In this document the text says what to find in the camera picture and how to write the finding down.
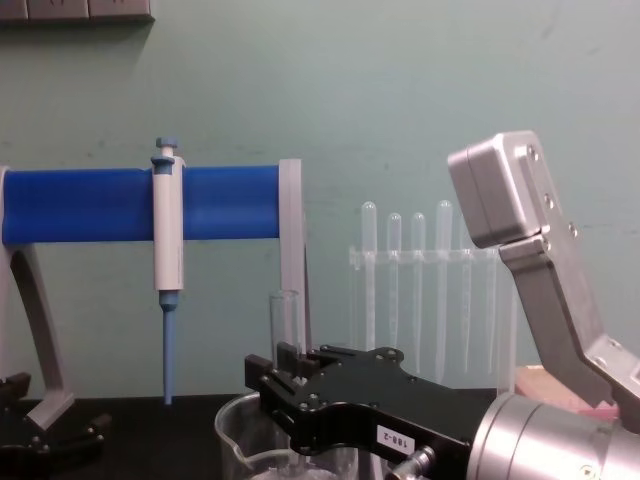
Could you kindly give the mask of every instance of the green wall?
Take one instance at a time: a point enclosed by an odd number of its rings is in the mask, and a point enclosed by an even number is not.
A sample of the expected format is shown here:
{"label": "green wall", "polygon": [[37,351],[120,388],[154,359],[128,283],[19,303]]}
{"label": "green wall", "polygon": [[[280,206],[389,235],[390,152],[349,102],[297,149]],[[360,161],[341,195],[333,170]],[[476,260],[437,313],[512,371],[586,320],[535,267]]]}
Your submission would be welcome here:
{"label": "green wall", "polygon": [[[533,129],[607,326],[640,352],[640,4],[158,4],[151,27],[0,31],[2,163],[146,168],[161,134],[180,138],[190,165],[302,158],[314,333],[340,341],[358,206],[432,213],[453,197],[450,151]],[[40,252],[79,395],[160,394],[151,245]],[[275,241],[188,245],[178,393],[241,388],[242,357],[268,351],[277,267]],[[9,312],[8,365],[35,371],[15,291]]]}

